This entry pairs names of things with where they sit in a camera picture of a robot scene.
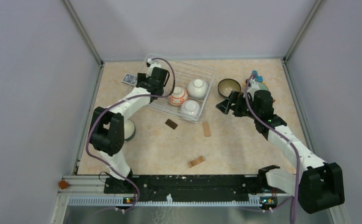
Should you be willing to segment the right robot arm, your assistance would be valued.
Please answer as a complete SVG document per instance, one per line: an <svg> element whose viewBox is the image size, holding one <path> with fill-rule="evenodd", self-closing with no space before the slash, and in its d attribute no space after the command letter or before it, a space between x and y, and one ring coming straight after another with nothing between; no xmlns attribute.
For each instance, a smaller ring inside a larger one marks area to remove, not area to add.
<svg viewBox="0 0 362 224"><path fill-rule="evenodd" d="M287 123L274 113L269 91L258 90L254 94L232 91L216 108L223 114L233 111L235 117L252 118L256 130L295 167L295 174L279 168L265 171L257 179L260 191L278 188L287 192L309 214L344 204L342 168L315 155L292 133Z"/></svg>

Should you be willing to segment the plain white bowl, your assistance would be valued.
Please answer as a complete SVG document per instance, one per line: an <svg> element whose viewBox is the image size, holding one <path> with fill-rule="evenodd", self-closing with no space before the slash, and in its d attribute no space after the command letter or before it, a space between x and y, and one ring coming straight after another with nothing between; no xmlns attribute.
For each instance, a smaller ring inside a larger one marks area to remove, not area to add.
<svg viewBox="0 0 362 224"><path fill-rule="evenodd" d="M187 86L188 95L195 99L204 99L208 93L209 85L202 79L194 79Z"/></svg>

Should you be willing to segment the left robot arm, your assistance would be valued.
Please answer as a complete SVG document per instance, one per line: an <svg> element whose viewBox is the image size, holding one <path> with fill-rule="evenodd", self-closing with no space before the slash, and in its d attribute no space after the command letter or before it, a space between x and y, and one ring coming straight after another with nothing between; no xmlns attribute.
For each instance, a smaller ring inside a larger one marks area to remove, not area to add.
<svg viewBox="0 0 362 224"><path fill-rule="evenodd" d="M110 169L107 184L119 192L127 193L137 187L122 152L125 122L140 108L162 98L169 78L168 70L152 65L147 73L137 75L137 84L129 94L112 106L94 110L87 143L100 153L96 159Z"/></svg>

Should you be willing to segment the blue bowl white dots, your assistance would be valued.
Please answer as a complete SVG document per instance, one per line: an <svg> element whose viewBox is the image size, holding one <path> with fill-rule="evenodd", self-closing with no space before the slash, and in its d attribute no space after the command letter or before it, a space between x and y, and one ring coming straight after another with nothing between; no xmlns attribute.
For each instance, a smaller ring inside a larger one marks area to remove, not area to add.
<svg viewBox="0 0 362 224"><path fill-rule="evenodd" d="M124 122L125 141L131 141L134 138L135 134L136 134L135 124L131 120L127 119Z"/></svg>

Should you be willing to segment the white bowl front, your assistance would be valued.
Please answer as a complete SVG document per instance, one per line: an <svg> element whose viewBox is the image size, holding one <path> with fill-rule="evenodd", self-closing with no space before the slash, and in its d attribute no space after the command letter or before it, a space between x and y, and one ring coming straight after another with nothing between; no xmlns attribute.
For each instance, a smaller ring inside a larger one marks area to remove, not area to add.
<svg viewBox="0 0 362 224"><path fill-rule="evenodd" d="M195 100L186 100L180 107L180 111L186 115L198 116L200 113L200 105Z"/></svg>

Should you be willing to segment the white bowl orange pattern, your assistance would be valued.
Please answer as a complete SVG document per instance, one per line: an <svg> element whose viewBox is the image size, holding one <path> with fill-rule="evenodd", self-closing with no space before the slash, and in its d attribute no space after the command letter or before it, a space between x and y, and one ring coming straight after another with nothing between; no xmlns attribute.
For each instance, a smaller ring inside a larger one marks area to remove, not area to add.
<svg viewBox="0 0 362 224"><path fill-rule="evenodd" d="M188 99L188 91L182 86L176 86L173 93L168 97L170 104L181 106Z"/></svg>

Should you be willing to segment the dark blue bowl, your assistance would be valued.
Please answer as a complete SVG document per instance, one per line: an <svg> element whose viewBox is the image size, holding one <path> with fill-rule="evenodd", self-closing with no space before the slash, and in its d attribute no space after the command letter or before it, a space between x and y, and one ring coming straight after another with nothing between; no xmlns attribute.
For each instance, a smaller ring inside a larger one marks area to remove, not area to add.
<svg viewBox="0 0 362 224"><path fill-rule="evenodd" d="M221 96L227 98L232 91L240 92L241 85L234 79L226 78L218 83L217 91Z"/></svg>

